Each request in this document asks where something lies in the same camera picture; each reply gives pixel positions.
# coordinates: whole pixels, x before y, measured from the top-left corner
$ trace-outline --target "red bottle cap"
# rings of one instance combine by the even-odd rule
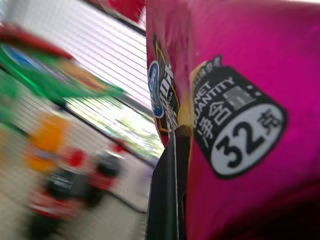
[[[73,168],[81,166],[84,162],[86,154],[80,149],[76,149],[72,152],[71,157],[68,160],[68,165]]]
[[[124,140],[122,140],[122,139],[118,139],[117,140],[120,144],[122,144],[123,146],[125,146],[126,145],[126,141],[124,141]],[[126,148],[124,148],[122,145],[120,145],[120,144],[118,144],[118,143],[115,143],[114,145],[113,145],[113,147],[112,147],[112,150],[114,151],[114,152],[116,152],[116,153],[121,153],[121,152],[124,152],[124,151],[126,151]]]

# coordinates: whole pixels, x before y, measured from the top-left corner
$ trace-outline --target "black label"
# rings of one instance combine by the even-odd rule
[[[185,200],[191,133],[171,133],[151,181],[145,240],[185,240]]]
[[[287,125],[285,110],[221,57],[193,82],[194,137],[215,174],[233,178],[262,160]]]
[[[121,170],[120,159],[112,154],[102,156],[98,160],[97,169],[100,173],[106,176],[115,177]]]

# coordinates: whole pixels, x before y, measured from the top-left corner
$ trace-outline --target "brand logo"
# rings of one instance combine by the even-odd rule
[[[159,64],[153,61],[148,70],[149,90],[151,95],[151,105],[154,116],[158,119],[164,115],[164,108],[159,98]]]
[[[156,36],[153,44],[156,60],[150,64],[148,71],[149,89],[159,131],[168,136],[168,133],[178,127],[180,100],[176,91],[173,67]]]
[[[49,179],[50,182],[53,182],[53,184],[60,186],[62,188],[70,190],[73,186],[73,182],[65,177],[61,177],[59,175],[52,175]]]
[[[11,46],[3,46],[2,49],[16,64],[29,69],[42,70],[41,66],[23,51]]]

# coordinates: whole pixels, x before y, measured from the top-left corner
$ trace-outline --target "snack bag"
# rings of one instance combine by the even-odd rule
[[[192,131],[186,239],[313,239],[298,231],[319,229],[320,4],[148,0],[146,19],[161,140]]]

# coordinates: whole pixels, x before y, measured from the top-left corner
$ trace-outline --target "net quantity label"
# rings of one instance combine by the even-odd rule
[[[194,137],[214,173],[237,177],[259,163],[287,125],[286,111],[221,57],[193,81]]]

